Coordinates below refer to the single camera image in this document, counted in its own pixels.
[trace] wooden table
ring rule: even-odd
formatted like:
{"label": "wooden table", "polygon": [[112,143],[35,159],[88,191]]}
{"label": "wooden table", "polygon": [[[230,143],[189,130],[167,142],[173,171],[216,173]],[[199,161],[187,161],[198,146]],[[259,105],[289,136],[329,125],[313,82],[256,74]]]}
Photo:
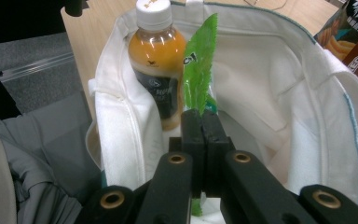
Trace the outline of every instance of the wooden table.
{"label": "wooden table", "polygon": [[[216,1],[234,5],[248,5],[243,0]],[[94,78],[99,57],[113,29],[116,17],[133,8],[135,2],[136,0],[91,0],[88,1],[89,8],[83,10],[83,15],[78,18],[70,17],[62,10],[66,31],[86,92],[88,92],[88,81]],[[284,0],[259,0],[257,6],[272,9],[282,6],[283,3]],[[337,8],[324,0],[287,0],[285,6],[276,11],[297,21],[314,35],[337,11]],[[88,102],[91,114],[94,117],[94,106],[89,97]]]}

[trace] bottle cap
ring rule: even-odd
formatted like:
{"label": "bottle cap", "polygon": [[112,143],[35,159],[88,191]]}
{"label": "bottle cap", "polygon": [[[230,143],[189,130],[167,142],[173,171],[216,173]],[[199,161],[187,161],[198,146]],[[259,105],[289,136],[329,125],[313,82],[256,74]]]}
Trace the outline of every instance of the bottle cap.
{"label": "bottle cap", "polygon": [[172,24],[170,0],[138,0],[136,2],[137,24],[149,31],[163,30]]}

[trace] bottle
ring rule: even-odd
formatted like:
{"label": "bottle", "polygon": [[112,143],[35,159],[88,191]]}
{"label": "bottle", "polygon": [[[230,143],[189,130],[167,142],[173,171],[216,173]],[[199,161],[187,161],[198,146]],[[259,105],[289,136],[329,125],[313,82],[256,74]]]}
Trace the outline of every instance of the bottle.
{"label": "bottle", "polygon": [[138,81],[156,101],[164,131],[178,126],[182,114],[181,81],[186,40],[172,26],[169,0],[138,0],[139,29],[129,56]]}

